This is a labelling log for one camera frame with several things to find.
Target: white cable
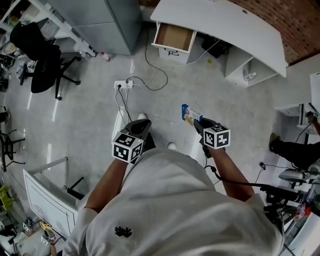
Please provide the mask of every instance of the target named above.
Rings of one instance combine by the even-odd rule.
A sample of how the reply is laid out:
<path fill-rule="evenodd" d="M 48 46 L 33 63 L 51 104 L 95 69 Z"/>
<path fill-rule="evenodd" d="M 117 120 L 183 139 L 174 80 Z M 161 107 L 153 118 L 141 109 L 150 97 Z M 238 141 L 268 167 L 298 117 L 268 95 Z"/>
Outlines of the white cable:
<path fill-rule="evenodd" d="M 119 103 L 118 103 L 118 101 L 117 101 L 117 94 L 118 94 L 118 91 L 117 91 L 116 88 L 114 88 L 114 99 L 115 99 L 116 105 L 118 106 L 118 110 L 119 110 L 119 113 L 120 113 L 120 115 L 121 115 L 121 118 L 122 118 L 122 121 L 123 121 L 123 123 L 124 123 L 124 126 L 126 126 L 124 117 L 122 116 L 122 113 L 121 113 L 121 110 L 120 110 L 120 107 L 119 107 Z"/>
<path fill-rule="evenodd" d="M 159 70 L 159 69 L 162 69 L 162 68 L 164 68 L 164 67 L 184 67 L 184 66 L 188 66 L 188 65 L 190 65 L 190 64 L 193 64 L 193 63 L 197 62 L 198 60 L 200 60 L 200 58 L 201 58 L 207 51 L 209 51 L 212 47 L 214 47 L 214 46 L 215 46 L 217 43 L 219 43 L 220 41 L 221 41 L 221 39 L 219 39 L 218 41 L 216 41 L 208 50 L 205 50 L 205 51 L 200 55 L 200 57 L 197 58 L 195 61 L 190 62 L 190 63 L 188 63 L 188 64 L 183 64 L 183 65 L 164 65 L 164 66 L 158 67 L 158 68 L 152 73 L 152 76 L 151 76 L 150 81 L 149 81 L 148 83 L 146 83 L 146 84 L 133 84 L 133 85 L 134 85 L 134 86 L 148 86 L 148 85 L 151 83 L 151 81 L 152 81 L 152 79 L 153 79 L 154 74 L 156 73 L 156 71 Z"/>

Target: small white container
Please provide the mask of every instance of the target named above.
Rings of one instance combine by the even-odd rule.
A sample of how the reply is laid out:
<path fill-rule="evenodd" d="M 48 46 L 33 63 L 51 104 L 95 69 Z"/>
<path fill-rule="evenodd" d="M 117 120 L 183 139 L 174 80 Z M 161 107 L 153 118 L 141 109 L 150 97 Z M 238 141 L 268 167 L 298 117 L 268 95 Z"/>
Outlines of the small white container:
<path fill-rule="evenodd" d="M 101 52 L 102 58 L 106 61 L 109 62 L 111 61 L 111 58 L 108 54 L 104 53 L 103 51 Z"/>

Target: hand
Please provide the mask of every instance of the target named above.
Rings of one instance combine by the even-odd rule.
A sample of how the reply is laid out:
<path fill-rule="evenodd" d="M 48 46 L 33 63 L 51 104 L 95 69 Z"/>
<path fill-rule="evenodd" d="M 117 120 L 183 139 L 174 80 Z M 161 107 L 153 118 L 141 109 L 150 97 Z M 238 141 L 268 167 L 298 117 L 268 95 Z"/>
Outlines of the hand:
<path fill-rule="evenodd" d="M 314 115 L 309 115 L 308 120 L 309 120 L 309 123 L 311 124 L 316 123 L 318 121 Z"/>

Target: shoe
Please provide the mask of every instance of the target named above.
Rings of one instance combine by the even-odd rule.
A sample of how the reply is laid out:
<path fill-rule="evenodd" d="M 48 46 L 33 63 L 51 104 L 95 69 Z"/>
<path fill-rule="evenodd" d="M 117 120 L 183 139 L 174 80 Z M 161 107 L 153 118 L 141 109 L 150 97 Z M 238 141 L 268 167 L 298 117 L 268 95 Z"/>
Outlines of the shoe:
<path fill-rule="evenodd" d="M 177 151 L 177 146 L 176 146 L 176 144 L 174 144 L 173 142 L 170 142 L 170 143 L 168 144 L 168 146 L 166 146 L 166 148 L 167 148 L 168 150 Z"/>
<path fill-rule="evenodd" d="M 145 113 L 140 113 L 138 115 L 138 120 L 141 120 L 141 119 L 148 119 L 147 115 Z"/>
<path fill-rule="evenodd" d="M 273 152 L 273 147 L 272 147 L 272 143 L 275 141 L 275 140 L 280 140 L 280 136 L 276 135 L 274 132 L 271 133 L 270 135 L 270 139 L 269 139 L 269 149 L 271 152 Z"/>

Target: person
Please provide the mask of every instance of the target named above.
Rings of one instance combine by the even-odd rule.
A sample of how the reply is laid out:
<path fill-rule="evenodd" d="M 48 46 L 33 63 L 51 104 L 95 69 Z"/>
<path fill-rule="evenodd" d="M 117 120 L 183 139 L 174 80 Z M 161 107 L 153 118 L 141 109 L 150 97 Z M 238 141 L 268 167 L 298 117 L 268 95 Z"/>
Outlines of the person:
<path fill-rule="evenodd" d="M 320 124 L 314 115 L 309 115 L 308 120 L 313 124 L 316 132 L 320 135 Z M 320 142 L 315 144 L 300 144 L 284 142 L 275 133 L 272 133 L 269 140 L 270 151 L 287 159 L 297 168 L 308 171 L 310 165 L 320 159 Z"/>
<path fill-rule="evenodd" d="M 209 152 L 222 178 L 248 182 L 224 149 Z M 260 197 L 251 186 L 222 183 L 226 195 L 197 161 L 171 149 L 152 148 L 129 167 L 115 159 L 62 255 L 277 255 L 282 233 Z"/>

